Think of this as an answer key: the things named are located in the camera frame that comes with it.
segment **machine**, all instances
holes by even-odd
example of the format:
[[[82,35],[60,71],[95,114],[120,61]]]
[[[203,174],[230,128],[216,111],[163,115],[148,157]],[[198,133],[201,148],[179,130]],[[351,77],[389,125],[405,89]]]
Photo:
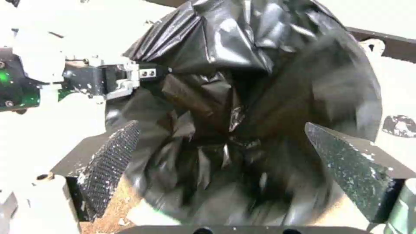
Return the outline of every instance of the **machine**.
[[[9,2],[15,6],[19,3]],[[141,82],[161,79],[171,72],[168,67],[135,62],[122,56],[77,57],[65,54],[59,46],[44,48],[45,43],[58,45],[62,39],[52,32],[14,32],[16,43],[13,48],[0,48],[0,112],[24,114],[28,108],[56,103],[74,92],[83,93],[101,105],[107,100],[127,97],[140,87]],[[400,38],[377,37],[362,30],[353,30],[353,34],[360,40],[367,39],[366,36],[387,38],[386,42],[390,44],[402,45],[397,44]],[[415,48],[415,42],[405,43]],[[397,51],[389,45],[387,48],[387,52]],[[414,58],[409,53],[397,54],[400,56],[406,60]],[[386,223],[385,233],[389,234],[416,233],[415,172],[372,142],[313,123],[306,124],[305,133],[336,182],[370,222]],[[87,138],[52,169],[55,174],[66,177],[80,221],[93,221],[104,214],[138,135],[139,129],[132,121],[120,129]],[[85,145],[93,147],[85,152]],[[6,233],[17,202],[12,192],[0,191],[0,198],[0,230]],[[165,231],[166,227],[134,227],[120,234]],[[365,233],[347,227],[170,227],[169,232]]]

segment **white paint splatter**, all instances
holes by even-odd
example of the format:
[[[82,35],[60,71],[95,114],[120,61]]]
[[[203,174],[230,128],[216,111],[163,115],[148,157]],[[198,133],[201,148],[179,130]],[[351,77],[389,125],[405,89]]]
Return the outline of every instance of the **white paint splatter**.
[[[376,170],[374,170],[374,168],[370,167],[370,171],[371,171],[371,176],[376,179]]]
[[[84,201],[82,201],[82,203],[81,203],[81,210],[82,210],[82,211],[84,211],[84,210],[85,210],[85,202],[84,202]]]
[[[372,157],[372,154],[365,154],[365,153],[362,153],[361,154],[362,156],[364,156],[366,159],[368,159],[368,160],[371,160],[371,161],[374,161],[374,159],[373,159],[373,157]]]
[[[78,176],[78,184],[84,184],[85,183],[85,175],[81,172]]]

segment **metal plate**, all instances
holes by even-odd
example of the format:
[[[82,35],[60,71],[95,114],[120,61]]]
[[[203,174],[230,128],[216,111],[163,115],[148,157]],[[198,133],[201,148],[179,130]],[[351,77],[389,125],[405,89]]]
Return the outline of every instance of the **metal plate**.
[[[366,234],[351,227],[291,227],[291,226],[138,226],[118,234]]]

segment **screw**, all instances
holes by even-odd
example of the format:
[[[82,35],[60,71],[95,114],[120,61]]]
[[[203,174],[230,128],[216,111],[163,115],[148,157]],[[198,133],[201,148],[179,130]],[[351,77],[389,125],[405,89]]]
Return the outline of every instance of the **screw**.
[[[5,102],[5,104],[6,104],[6,106],[7,106],[7,107],[12,107],[12,106],[14,106],[14,104],[13,104],[13,102],[12,102],[12,101],[6,101],[6,102]]]

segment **white plastic piece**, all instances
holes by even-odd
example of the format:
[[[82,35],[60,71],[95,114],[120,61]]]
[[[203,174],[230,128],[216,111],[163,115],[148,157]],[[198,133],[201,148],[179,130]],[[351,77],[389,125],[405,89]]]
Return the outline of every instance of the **white plastic piece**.
[[[80,234],[81,228],[66,179],[54,175],[32,183],[26,192],[33,233]]]
[[[19,29],[13,53],[20,57],[29,78],[45,83],[64,81],[65,55],[61,38],[48,32]]]
[[[40,106],[50,106],[58,103],[61,84],[43,85],[40,89]]]
[[[382,56],[386,49],[385,43],[380,39],[371,38],[362,41],[359,44],[363,47],[366,53],[371,53],[378,56]]]

